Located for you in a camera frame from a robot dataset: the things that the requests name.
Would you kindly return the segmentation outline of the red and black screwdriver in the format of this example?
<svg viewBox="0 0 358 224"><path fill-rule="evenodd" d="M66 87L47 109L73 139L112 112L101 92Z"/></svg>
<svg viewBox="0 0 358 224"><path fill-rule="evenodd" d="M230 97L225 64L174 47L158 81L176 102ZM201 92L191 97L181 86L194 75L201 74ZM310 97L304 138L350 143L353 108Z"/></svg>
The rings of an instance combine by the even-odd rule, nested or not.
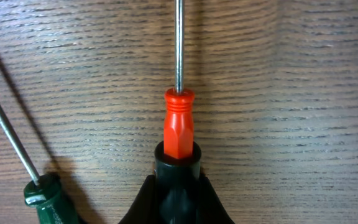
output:
<svg viewBox="0 0 358 224"><path fill-rule="evenodd" d="M200 149L194 144L195 94L184 86L185 2L175 1L175 86L165 92L163 141L155 149L158 220L196 223Z"/></svg>

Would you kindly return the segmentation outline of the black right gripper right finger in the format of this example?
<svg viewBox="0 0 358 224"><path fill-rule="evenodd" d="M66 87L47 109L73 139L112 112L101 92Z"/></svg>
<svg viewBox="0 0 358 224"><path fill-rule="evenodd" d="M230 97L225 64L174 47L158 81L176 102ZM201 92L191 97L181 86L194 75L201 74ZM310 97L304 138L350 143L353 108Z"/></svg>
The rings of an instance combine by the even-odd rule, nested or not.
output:
<svg viewBox="0 0 358 224"><path fill-rule="evenodd" d="M200 174L200 191L197 211L199 224L234 224L217 196L209 179Z"/></svg>

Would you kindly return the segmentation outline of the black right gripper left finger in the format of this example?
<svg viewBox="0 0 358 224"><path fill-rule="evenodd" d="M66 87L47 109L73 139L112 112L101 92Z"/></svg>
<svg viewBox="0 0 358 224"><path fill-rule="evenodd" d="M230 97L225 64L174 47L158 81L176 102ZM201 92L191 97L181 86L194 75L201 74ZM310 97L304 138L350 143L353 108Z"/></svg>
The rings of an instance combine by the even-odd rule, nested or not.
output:
<svg viewBox="0 0 358 224"><path fill-rule="evenodd" d="M148 175L119 224L158 224L158 216L155 176Z"/></svg>

